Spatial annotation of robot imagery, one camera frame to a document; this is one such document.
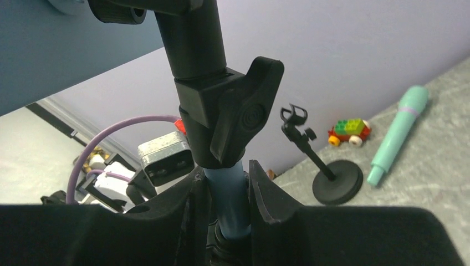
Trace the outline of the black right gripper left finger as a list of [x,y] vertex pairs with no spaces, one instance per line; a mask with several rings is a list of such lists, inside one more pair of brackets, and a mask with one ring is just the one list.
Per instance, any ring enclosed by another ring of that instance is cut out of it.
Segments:
[[211,199],[200,167],[128,212],[2,205],[2,265],[204,265]]

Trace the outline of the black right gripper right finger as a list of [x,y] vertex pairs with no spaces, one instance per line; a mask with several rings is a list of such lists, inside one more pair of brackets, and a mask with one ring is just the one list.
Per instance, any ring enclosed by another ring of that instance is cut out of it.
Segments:
[[415,207],[305,206],[249,163],[253,265],[463,265],[443,224]]

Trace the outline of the black microphone desk stand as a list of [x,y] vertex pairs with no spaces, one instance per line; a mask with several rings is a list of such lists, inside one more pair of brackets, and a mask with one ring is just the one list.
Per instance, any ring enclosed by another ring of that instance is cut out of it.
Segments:
[[283,121],[281,130],[287,139],[305,154],[319,169],[312,182],[315,199],[326,206],[337,206],[349,202],[360,191],[364,175],[361,168],[349,160],[336,160],[325,163],[312,149],[310,142],[316,139],[313,129],[307,127],[301,132],[298,127],[305,124],[308,112],[290,104],[281,108]]

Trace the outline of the mint green toy microphone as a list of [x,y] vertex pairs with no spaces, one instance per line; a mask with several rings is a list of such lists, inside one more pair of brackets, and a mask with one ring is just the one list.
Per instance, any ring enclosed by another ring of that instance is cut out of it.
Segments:
[[403,94],[398,102],[397,113],[371,161],[368,184],[377,186],[389,172],[415,121],[424,111],[428,95],[428,90],[418,85],[410,87]]

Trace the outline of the light blue music stand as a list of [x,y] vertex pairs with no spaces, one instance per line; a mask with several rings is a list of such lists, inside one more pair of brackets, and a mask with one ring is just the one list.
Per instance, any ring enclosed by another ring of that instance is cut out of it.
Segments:
[[238,163],[267,122],[283,63],[257,57],[248,72],[226,66],[216,1],[90,1],[104,23],[139,24],[153,11],[175,78],[193,158],[217,206],[218,262],[252,265],[247,179]]

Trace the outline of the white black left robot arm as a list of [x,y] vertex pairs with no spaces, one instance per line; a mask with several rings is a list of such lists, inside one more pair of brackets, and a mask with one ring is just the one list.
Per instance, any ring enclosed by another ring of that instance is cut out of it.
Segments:
[[91,170],[82,172],[76,184],[78,204],[99,204],[112,212],[125,213],[157,196],[144,171],[133,168],[117,153],[92,155],[89,163]]

